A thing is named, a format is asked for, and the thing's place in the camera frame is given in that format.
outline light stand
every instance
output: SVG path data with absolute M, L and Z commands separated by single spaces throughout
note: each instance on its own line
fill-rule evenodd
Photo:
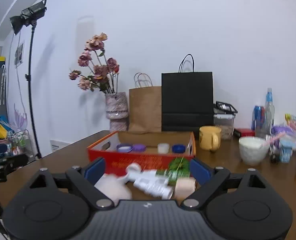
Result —
M 26 8 L 25 10 L 22 10 L 21 15 L 10 17 L 10 22 L 15 35 L 19 33 L 23 25 L 25 26 L 32 25 L 30 47 L 29 47 L 28 74 L 26 74 L 25 77 L 28 81 L 29 111 L 30 111 L 30 119 L 31 119 L 31 124 L 32 124 L 33 134 L 34 134 L 34 139 L 36 144 L 36 150 L 37 150 L 36 157 L 39 159 L 42 156 L 40 154 L 38 140 L 37 140 L 35 121 L 34 121 L 34 115 L 33 115 L 33 104 L 31 99 L 31 54 L 33 50 L 33 39 L 34 39 L 35 28 L 37 25 L 37 20 L 45 15 L 46 10 L 47 10 L 46 0 L 42 0 L 41 2 L 34 4 L 33 6 Z
M 26 80 L 28 81 L 29 111 L 30 111 L 31 125 L 33 128 L 33 134 L 34 134 L 36 150 L 37 150 L 36 157 L 40 159 L 42 156 L 41 156 L 40 150 L 39 150 L 39 144 L 38 144 L 38 140 L 37 140 L 34 114 L 33 114 L 33 103 L 31 101 L 31 54 L 32 54 L 32 50 L 33 50 L 33 39 L 34 39 L 34 33 L 35 33 L 37 21 L 32 20 L 31 25 L 32 25 L 32 28 L 31 28 L 30 47 L 29 47 L 28 74 L 26 74 L 25 77 L 26 77 Z

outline orange box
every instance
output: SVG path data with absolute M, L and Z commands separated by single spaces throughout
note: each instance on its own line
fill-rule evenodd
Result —
M 120 143 L 144 144 L 145 152 L 119 153 L 116 147 Z M 168 154 L 158 154 L 157 145 L 168 143 L 170 145 Z M 183 144 L 187 147 L 185 153 L 174 154 L 171 147 L 174 144 Z M 106 160 L 105 173 L 114 173 L 118 176 L 126 174 L 126 167 L 131 163 L 138 163 L 143 170 L 167 169 L 169 163 L 177 157 L 191 160 L 195 157 L 195 137 L 193 132 L 159 132 L 159 133 L 130 133 L 112 132 L 87 147 L 90 161 L 98 157 Z

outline plastic bottle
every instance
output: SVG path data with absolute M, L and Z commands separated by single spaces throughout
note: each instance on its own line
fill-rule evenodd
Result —
M 266 95 L 265 104 L 265 118 L 264 118 L 264 131 L 266 134 L 270 134 L 270 130 L 274 124 L 274 112 L 275 108 L 272 101 L 272 88 L 268 88 L 268 93 Z

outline ceramic bowl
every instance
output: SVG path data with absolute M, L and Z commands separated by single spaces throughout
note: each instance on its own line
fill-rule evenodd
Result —
M 244 163 L 255 166 L 258 165 L 266 156 L 270 145 L 262 145 L 266 142 L 259 137 L 241 137 L 239 139 L 240 155 Z

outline wooden table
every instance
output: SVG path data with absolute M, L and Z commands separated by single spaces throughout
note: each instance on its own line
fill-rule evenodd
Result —
M 86 147 L 108 133 L 108 131 L 101 131 L 91 135 L 9 174 L 7 182 L 0 183 L 0 205 L 5 207 L 18 190 L 41 167 L 47 167 L 50 172 L 64 172 L 73 165 L 81 167 L 87 165 L 89 160 Z M 223 166 L 231 172 L 243 173 L 249 167 L 241 161 L 237 139 L 222 141 L 220 149 L 214 154 L 198 148 L 197 157 L 211 167 Z M 291 207 L 293 223 L 286 239 L 296 240 L 296 153 L 291 157 L 289 164 L 271 164 L 268 157 L 266 157 L 255 168 L 262 173 L 265 179 Z M 132 191 L 133 199 L 151 199 L 150 196 L 133 187 L 131 183 L 128 183 L 127 186 Z

